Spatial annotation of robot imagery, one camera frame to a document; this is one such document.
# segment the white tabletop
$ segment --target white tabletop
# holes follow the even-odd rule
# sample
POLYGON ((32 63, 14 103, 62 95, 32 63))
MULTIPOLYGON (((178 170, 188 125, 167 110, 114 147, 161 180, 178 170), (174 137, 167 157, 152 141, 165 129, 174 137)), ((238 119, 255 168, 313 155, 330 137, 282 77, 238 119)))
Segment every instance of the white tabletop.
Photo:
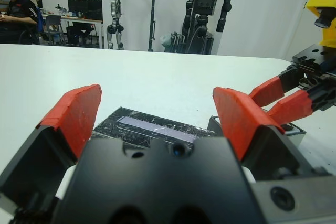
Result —
MULTIPOLYGON (((289 65, 280 59, 51 46, 0 45, 0 52, 0 172, 71 89, 101 85, 96 125, 122 106, 206 128, 217 114, 214 87, 249 93, 289 65)), ((334 174, 335 112, 332 107, 295 122, 307 131, 301 152, 313 166, 334 174)), ((8 216, 0 211, 2 220, 8 216)))

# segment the robot leg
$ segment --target robot leg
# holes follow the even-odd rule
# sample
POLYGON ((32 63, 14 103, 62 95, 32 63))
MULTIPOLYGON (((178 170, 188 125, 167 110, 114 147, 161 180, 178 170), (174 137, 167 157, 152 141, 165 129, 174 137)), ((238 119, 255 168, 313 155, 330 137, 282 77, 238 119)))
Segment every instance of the robot leg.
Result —
POLYGON ((124 44, 121 43, 121 32, 124 30, 124 27, 119 25, 118 29, 117 29, 117 32, 116 32, 116 36, 117 36, 117 45, 118 45, 118 49, 119 50, 124 50, 124 44))
POLYGON ((109 25, 107 27, 106 34, 107 34, 107 42, 108 42, 108 45, 109 45, 109 49, 113 49, 112 35, 114 33, 113 33, 113 27, 112 27, 112 25, 109 25))

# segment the humanoid robot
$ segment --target humanoid robot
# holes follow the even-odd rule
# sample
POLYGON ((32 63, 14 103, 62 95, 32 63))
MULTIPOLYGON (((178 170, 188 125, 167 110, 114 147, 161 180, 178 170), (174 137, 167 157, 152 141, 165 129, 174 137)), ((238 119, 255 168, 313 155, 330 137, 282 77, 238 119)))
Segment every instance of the humanoid robot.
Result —
MULTIPOLYGON (((188 0, 183 22, 182 35, 185 36, 186 53, 208 54, 213 38, 207 33, 208 15, 214 15, 217 0, 188 0)), ((221 17, 216 32, 223 32, 227 13, 231 10, 231 0, 224 0, 221 17)))
POLYGON ((115 34, 117 38, 117 46, 119 50, 124 50, 124 45, 121 43, 121 32, 124 27, 119 23, 121 17, 121 2, 120 0, 111 0, 111 15, 113 18, 112 24, 107 28, 107 40, 109 44, 109 49, 113 49, 112 36, 115 34))

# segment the screw hole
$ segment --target screw hole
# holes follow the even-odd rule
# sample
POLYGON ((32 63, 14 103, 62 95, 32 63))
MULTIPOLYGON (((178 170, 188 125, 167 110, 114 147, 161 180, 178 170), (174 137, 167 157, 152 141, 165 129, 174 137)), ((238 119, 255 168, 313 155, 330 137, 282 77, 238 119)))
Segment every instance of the screw hole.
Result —
POLYGON ((273 202, 278 208, 284 211, 292 211, 295 208, 294 198, 289 191, 281 187, 274 187, 270 193, 273 202))
POLYGON ((143 157, 145 154, 143 154, 143 152, 136 152, 132 155, 132 158, 139 158, 139 157, 143 157))
POLYGON ((176 157, 183 157, 187 153, 186 147, 183 144, 174 144, 173 145, 173 154, 176 157))

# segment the man in black jacket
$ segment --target man in black jacket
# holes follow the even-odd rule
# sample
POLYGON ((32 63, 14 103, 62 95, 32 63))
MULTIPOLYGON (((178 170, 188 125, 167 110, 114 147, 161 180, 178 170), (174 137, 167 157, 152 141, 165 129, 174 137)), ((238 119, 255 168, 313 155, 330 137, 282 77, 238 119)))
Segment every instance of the man in black jacket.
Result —
POLYGON ((7 15, 0 15, 0 44, 18 40, 25 25, 36 24, 36 6, 32 1, 10 0, 7 15))

